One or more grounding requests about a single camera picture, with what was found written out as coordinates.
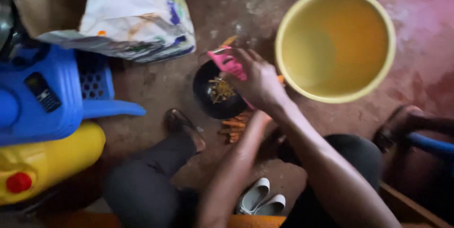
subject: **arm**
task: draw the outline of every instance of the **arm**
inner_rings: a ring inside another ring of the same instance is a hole
[[[234,50],[246,81],[222,75],[257,108],[269,114],[286,134],[306,170],[315,195],[344,227],[400,227],[377,192],[310,125],[276,79],[274,66],[250,50]]]
[[[270,117],[257,111],[249,121],[239,142],[222,159],[221,164],[201,197],[196,227],[226,227],[236,201],[245,188]]]

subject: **red cap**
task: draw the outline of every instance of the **red cap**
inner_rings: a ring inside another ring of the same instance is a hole
[[[6,180],[6,189],[14,194],[28,190],[31,187],[31,178],[23,172],[18,172]]]

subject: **concrete floor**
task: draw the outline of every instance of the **concrete floor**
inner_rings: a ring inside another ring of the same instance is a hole
[[[296,0],[186,0],[195,26],[194,54],[150,65],[124,63],[114,69],[116,98],[141,104],[144,117],[116,116],[100,119],[107,136],[102,160],[122,158],[153,146],[165,137],[164,112],[179,108],[203,128],[207,149],[195,156],[174,177],[179,187],[202,189],[219,160],[230,149],[219,136],[221,123],[205,115],[194,102],[192,78],[208,60],[203,55],[228,37],[240,36],[236,45],[255,49],[267,60],[274,58],[273,42],[279,23]],[[290,94],[302,112],[322,134],[355,133],[371,138],[391,111],[402,103],[454,117],[454,5],[453,0],[378,0],[396,27],[398,49],[388,77],[370,95],[345,104],[324,104]],[[423,160],[428,175],[440,162],[416,150],[412,158]],[[272,193],[287,198],[290,210],[305,184],[304,170],[279,160],[258,163],[249,182],[265,176]]]

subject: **black plate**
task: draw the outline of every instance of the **black plate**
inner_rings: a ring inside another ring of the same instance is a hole
[[[235,96],[227,98],[220,103],[213,103],[209,94],[209,88],[213,84],[208,81],[219,76],[219,72],[218,67],[212,60],[203,64],[194,77],[192,91],[197,102],[200,103],[201,108],[207,115],[216,119],[229,119],[246,110],[247,103],[238,92]]]

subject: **yellow basin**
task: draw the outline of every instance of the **yellow basin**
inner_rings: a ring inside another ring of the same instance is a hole
[[[376,0],[299,0],[279,27],[276,63],[302,95],[344,103],[380,84],[395,42],[391,19]]]

